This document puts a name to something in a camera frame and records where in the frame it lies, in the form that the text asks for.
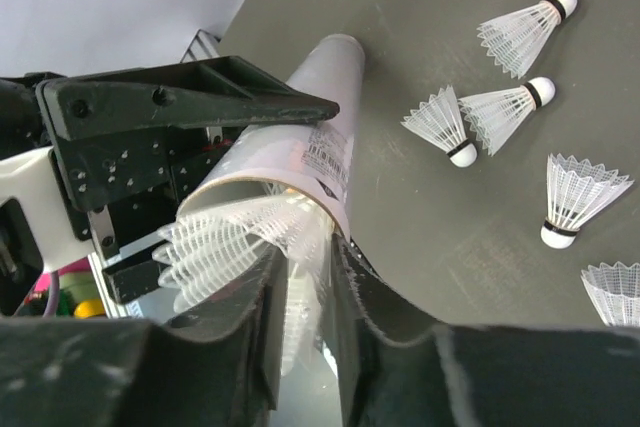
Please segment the white plastic shuttlecock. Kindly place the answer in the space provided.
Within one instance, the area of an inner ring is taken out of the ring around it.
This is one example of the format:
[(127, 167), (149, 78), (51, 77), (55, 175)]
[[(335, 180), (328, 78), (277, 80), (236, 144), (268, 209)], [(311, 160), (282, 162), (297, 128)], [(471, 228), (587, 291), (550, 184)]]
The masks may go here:
[(540, 0), (482, 22), (477, 37), (494, 64), (511, 78), (523, 78), (547, 41), (578, 6), (578, 0)]
[(468, 138), (451, 85), (421, 101), (403, 117), (401, 125), (443, 151), (456, 167), (469, 167), (477, 159), (476, 147)]
[(581, 228), (613, 204), (635, 183), (618, 169), (550, 154), (546, 164), (546, 216), (541, 240), (553, 249), (572, 245)]
[(518, 87), (460, 98), (458, 105), (482, 148), (494, 156), (526, 118), (555, 95), (551, 79), (536, 77)]
[(164, 265), (158, 284), (176, 290), (173, 310), (186, 312), (254, 267), (271, 247), (287, 263), (281, 373), (288, 375), (312, 348), (326, 302), (334, 222), (300, 192), (203, 209), (159, 229), (163, 244), (152, 254)]
[(606, 326), (639, 327), (639, 263), (589, 265), (581, 271), (587, 296)]

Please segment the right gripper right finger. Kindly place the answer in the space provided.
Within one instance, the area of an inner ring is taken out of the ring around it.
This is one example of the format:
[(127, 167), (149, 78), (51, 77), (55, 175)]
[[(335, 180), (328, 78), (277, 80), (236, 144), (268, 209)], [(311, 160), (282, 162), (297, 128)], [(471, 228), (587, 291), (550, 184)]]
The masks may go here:
[(635, 426), (631, 328), (452, 325), (331, 245), (334, 355), (347, 426)]

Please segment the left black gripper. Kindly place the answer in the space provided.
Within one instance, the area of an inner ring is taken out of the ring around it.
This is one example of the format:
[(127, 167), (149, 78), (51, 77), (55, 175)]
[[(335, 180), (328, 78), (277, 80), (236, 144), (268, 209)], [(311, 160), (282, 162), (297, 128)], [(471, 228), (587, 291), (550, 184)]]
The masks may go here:
[[(239, 56), (62, 77), (49, 72), (1, 81), (1, 157), (42, 148), (60, 231), (86, 241), (89, 213), (176, 182), (179, 158), (205, 147), (208, 127), (315, 124), (337, 102), (298, 91)], [(102, 271), (108, 297), (128, 304), (159, 288), (167, 265), (157, 242)]]

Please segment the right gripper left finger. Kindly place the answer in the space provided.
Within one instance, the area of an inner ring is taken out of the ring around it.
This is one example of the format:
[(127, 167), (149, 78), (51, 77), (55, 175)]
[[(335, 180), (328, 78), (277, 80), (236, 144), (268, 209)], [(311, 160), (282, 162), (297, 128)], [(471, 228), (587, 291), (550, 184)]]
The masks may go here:
[(276, 248), (224, 297), (160, 325), (1, 324), (5, 426), (265, 426), (278, 402), (287, 263)]

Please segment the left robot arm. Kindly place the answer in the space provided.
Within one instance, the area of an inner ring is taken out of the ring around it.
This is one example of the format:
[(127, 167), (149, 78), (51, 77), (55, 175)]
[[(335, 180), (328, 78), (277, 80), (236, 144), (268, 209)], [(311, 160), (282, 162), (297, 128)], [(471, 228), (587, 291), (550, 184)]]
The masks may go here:
[(339, 105), (238, 56), (1, 82), (1, 311), (41, 273), (171, 222), (250, 125), (314, 125)]

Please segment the white shuttlecock tube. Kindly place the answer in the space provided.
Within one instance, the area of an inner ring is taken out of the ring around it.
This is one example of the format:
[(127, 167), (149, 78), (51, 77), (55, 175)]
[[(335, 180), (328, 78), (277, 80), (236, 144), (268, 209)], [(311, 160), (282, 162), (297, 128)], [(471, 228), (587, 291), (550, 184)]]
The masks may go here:
[(253, 197), (271, 183), (314, 200), (350, 238), (349, 177), (364, 67), (365, 53), (357, 39), (345, 34), (322, 39), (287, 85), (337, 103), (338, 115), (315, 126), (247, 127), (177, 214)]

